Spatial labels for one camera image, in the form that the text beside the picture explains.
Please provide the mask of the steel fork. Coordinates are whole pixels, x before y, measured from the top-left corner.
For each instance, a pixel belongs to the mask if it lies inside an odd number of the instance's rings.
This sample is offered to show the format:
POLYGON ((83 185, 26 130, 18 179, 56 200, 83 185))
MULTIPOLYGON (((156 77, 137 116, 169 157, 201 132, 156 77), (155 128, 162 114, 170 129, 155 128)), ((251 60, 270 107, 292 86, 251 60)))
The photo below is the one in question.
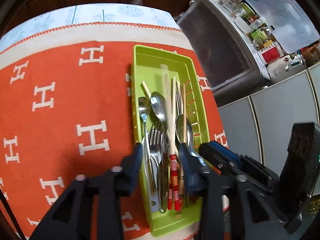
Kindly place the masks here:
POLYGON ((148 133, 152 162, 157 168, 157 194, 160 213, 168 206, 168 163, 165 160, 166 138, 160 121, 153 122, 148 133))

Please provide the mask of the white floral rice cooker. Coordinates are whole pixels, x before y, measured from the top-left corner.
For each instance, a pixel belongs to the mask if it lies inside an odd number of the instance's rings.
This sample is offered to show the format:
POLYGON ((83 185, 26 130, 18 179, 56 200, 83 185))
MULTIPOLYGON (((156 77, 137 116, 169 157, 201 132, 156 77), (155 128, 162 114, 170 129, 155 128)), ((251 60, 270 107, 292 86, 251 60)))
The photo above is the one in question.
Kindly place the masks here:
POLYGON ((272 83, 283 81, 305 70, 305 61, 299 53, 288 54, 267 65, 272 83))

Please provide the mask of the blue floral tablecloth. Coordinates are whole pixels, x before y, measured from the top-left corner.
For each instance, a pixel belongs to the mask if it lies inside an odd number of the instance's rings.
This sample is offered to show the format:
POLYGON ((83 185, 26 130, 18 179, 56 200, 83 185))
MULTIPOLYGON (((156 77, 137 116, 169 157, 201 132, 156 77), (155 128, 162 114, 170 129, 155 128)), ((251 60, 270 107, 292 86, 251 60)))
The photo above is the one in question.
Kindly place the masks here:
POLYGON ((174 18, 159 9, 120 3, 73 5, 33 17, 12 28, 1 38, 1 51, 24 38, 49 29, 94 22, 138 23, 179 29, 174 18))

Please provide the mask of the red label jar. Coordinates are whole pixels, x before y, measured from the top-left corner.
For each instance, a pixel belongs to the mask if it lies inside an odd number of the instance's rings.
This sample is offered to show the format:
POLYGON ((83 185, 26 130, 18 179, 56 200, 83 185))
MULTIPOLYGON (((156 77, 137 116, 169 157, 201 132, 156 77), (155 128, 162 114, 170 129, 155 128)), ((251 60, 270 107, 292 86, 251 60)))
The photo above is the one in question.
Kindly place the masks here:
POLYGON ((283 52, 276 46, 268 46, 258 51, 258 55, 264 64, 269 64, 282 57, 283 52))

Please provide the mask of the small long-handled steel spoon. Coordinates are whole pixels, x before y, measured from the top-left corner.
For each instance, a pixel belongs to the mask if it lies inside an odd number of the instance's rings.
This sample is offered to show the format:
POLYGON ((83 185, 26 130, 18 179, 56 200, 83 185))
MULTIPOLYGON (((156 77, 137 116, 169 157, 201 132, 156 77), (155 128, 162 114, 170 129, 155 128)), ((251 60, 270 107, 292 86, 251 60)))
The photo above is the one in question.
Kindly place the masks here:
POLYGON ((138 98, 138 113, 140 119, 143 123, 144 129, 144 158, 145 158, 145 166, 147 177, 149 181, 149 190, 150 190, 150 205, 152 206, 151 211, 159 211, 160 208, 160 198, 159 198, 159 189, 157 182, 157 173, 153 169, 153 161, 150 152, 149 146, 149 137, 148 137, 148 129, 147 129, 147 119, 151 111, 151 102, 150 99, 145 96, 140 96, 138 98))

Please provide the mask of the steel soup spoon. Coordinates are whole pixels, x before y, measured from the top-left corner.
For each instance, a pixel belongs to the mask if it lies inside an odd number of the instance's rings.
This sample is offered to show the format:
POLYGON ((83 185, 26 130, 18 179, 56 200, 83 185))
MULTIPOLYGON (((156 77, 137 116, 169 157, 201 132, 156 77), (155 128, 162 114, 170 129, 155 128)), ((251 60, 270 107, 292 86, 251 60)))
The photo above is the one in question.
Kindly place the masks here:
POLYGON ((207 166, 202 157, 195 151, 193 129, 189 119, 185 118, 183 114, 176 118, 175 131, 178 142, 180 144, 185 143, 190 154, 196 157, 202 166, 207 166))

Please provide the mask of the orange H-pattern table mat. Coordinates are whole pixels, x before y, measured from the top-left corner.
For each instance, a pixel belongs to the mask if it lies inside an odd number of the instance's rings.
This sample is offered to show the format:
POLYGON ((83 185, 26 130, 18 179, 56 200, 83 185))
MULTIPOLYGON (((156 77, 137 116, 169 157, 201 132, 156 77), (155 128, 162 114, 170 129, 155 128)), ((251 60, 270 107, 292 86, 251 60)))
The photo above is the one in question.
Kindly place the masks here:
POLYGON ((204 71, 180 30, 91 23, 24 38, 1 50, 1 191, 26 237, 76 175, 100 175, 131 153, 136 44, 193 60, 210 139, 227 142, 204 71))

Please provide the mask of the bamboo chopstick red end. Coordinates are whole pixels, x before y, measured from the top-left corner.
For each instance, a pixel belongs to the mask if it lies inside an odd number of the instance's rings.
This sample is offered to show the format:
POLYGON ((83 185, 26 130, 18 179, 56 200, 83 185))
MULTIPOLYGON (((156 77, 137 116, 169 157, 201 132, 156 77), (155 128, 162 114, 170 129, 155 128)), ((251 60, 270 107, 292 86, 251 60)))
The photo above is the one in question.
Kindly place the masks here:
POLYGON ((171 155, 170 155, 170 168, 171 168, 171 182, 172 182, 172 196, 174 200, 174 208, 176 212, 180 212, 180 201, 179 201, 179 185, 178 185, 178 168, 177 158, 175 154, 175 120, 176 120, 176 77, 172 78, 171 88, 171 99, 172 99, 172 119, 171 119, 171 155))
POLYGON ((169 85, 169 77, 168 74, 164 76, 165 80, 165 91, 167 96, 167 106, 166 106, 166 114, 167 114, 167 132, 169 133, 169 153, 168 160, 170 165, 170 176, 169 176, 169 194, 168 194, 168 210, 172 209, 172 205, 174 204, 174 175, 175 175, 175 155, 172 153, 172 132, 171 132, 171 120, 172 120, 172 107, 171 107, 171 92, 169 85))
MULTIPOLYGON (((150 91, 149 91, 149 89, 148 89, 145 81, 142 81, 142 82, 141 82, 141 85, 142 85, 142 87, 143 87, 143 89, 144 89, 144 92, 146 93, 147 97, 148 97, 149 99, 151 99, 151 93, 150 93, 150 91)), ((177 149, 176 146, 175 146, 175 149, 174 149, 174 154, 175 154, 176 156, 178 156, 178 149, 177 149)))
MULTIPOLYGON (((185 84, 182 85, 182 99, 183 99, 183 143, 187 144, 187 110, 186 110, 186 91, 185 84)), ((182 165, 180 166, 180 198, 184 198, 184 172, 182 165)))

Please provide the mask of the green plastic utensil tray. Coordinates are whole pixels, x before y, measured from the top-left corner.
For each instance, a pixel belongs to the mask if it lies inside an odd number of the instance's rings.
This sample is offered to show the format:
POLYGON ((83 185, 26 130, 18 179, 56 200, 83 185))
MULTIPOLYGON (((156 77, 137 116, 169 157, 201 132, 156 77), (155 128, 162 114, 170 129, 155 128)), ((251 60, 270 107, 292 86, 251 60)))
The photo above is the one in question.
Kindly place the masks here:
MULTIPOLYGON (((146 92, 142 86, 146 83, 151 93, 157 92, 164 98, 167 90, 164 87, 164 77, 185 84, 187 91, 188 119, 194 133, 194 146, 198 148, 203 142, 210 139, 206 110, 198 75, 191 58, 163 49, 135 45, 133 48, 133 63, 131 66, 131 99, 133 130, 136 142, 144 143, 144 135, 148 135, 148 142, 159 142, 161 148, 169 146, 170 129, 150 112, 146 120, 140 118, 138 113, 138 98, 145 97, 146 92)), ((153 237, 163 237, 179 231, 200 218, 201 201, 182 209, 180 214, 174 208, 161 211, 162 182, 162 150, 152 152, 150 159, 153 164, 153 172, 156 180, 156 191, 152 191, 149 179, 148 158, 144 155, 139 175, 140 189, 146 214, 146 220, 150 226, 153 237)))

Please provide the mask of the large steel spoon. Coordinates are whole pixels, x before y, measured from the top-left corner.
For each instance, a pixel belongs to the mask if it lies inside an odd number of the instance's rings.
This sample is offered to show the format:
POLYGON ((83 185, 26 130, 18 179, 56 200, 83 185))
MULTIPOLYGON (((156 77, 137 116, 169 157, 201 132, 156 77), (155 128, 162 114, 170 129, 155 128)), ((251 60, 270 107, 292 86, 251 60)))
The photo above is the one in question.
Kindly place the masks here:
POLYGON ((158 118, 164 129, 168 128, 168 113, 167 113, 167 101, 159 94, 159 92, 153 92, 150 98, 151 107, 154 115, 158 118))

